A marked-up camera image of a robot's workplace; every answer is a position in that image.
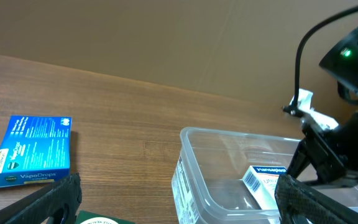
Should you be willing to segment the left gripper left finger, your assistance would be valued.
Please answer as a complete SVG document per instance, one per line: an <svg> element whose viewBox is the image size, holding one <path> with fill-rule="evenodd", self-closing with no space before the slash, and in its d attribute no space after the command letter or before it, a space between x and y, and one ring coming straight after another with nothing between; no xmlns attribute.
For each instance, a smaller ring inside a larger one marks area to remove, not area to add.
<svg viewBox="0 0 358 224"><path fill-rule="evenodd" d="M52 182L0 210L0 224L74 223L82 201L78 173Z"/></svg>

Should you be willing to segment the green round-label box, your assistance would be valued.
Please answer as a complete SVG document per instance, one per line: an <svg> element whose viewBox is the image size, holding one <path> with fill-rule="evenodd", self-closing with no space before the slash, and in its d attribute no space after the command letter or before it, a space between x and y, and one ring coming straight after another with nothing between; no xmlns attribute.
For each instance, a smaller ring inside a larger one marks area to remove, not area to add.
<svg viewBox="0 0 358 224"><path fill-rule="evenodd" d="M109 217L109 216L81 210L76 217L75 224L135 224L135 223L120 218Z"/></svg>

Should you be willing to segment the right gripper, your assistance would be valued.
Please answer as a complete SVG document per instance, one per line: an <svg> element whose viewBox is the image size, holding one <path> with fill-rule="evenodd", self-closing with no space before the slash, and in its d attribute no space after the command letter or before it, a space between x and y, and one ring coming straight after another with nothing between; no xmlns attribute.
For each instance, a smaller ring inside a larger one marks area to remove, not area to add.
<svg viewBox="0 0 358 224"><path fill-rule="evenodd" d="M302 128L305 138L298 144L287 174L297 179L312 165L317 179L306 185L317 189L353 188L358 185L358 112L342 126L323 129L313 118Z"/></svg>

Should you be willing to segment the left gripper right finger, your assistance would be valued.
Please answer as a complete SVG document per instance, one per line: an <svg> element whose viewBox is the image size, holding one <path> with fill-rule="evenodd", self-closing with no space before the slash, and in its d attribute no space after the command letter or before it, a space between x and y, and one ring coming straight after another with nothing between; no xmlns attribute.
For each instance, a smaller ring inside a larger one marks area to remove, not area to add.
<svg viewBox="0 0 358 224"><path fill-rule="evenodd" d="M284 174L275 188L281 224L358 224L358 213Z"/></svg>

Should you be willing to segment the blue VapoDrops box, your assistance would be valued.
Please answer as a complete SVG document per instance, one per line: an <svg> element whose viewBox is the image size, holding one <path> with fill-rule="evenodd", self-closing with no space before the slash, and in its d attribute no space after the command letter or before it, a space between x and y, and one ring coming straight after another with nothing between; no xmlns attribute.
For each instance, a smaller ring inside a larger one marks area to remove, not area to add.
<svg viewBox="0 0 358 224"><path fill-rule="evenodd" d="M0 188L68 176L71 125L68 116L12 115L0 145Z"/></svg>

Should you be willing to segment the clear plastic container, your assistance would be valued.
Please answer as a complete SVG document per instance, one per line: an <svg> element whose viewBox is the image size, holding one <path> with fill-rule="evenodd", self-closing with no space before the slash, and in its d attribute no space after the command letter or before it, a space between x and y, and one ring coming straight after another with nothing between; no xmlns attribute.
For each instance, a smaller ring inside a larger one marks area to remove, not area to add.
<svg viewBox="0 0 358 224"><path fill-rule="evenodd" d="M249 166L287 168L297 139L216 129L183 128L172 178L180 224L279 223L262 210L242 181Z"/></svg>

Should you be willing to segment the white Hansaplast plaster box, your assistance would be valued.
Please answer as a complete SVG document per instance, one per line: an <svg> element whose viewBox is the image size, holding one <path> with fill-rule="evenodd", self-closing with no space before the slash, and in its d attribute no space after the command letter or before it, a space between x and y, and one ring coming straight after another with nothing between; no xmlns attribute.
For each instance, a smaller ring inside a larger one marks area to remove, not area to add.
<svg viewBox="0 0 358 224"><path fill-rule="evenodd" d="M284 166L249 166L242 181L262 210L277 209L275 188L286 172Z"/></svg>

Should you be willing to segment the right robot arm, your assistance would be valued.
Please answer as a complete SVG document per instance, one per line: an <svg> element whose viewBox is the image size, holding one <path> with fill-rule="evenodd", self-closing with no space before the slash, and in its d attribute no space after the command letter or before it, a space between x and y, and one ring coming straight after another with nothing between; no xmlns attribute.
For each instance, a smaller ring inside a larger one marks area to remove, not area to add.
<svg viewBox="0 0 358 224"><path fill-rule="evenodd" d="M341 39L320 61L319 66L337 81L337 93L345 102L358 106L358 27ZM348 188L358 185L358 112L343 125L313 111L308 99L300 100L297 89L285 111L301 117L304 139L287 169L297 178L313 166L317 178L306 185Z"/></svg>

